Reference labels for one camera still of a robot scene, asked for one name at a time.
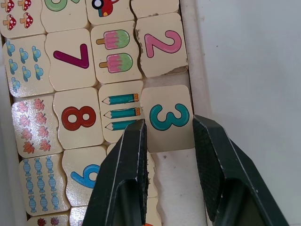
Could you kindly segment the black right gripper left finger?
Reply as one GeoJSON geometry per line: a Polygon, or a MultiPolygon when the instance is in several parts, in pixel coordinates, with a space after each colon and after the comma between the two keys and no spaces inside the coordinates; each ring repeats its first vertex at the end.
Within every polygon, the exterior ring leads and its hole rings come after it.
{"type": "Polygon", "coordinates": [[[102,162],[84,226],[143,226],[148,198],[147,126],[141,119],[126,127],[102,162]]]}

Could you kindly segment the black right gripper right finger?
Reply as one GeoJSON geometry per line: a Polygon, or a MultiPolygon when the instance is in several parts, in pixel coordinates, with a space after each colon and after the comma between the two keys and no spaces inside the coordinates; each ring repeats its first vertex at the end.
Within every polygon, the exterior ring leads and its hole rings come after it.
{"type": "Polygon", "coordinates": [[[196,161],[207,220],[213,226],[286,226],[253,161],[216,121],[195,115],[196,161]]]}

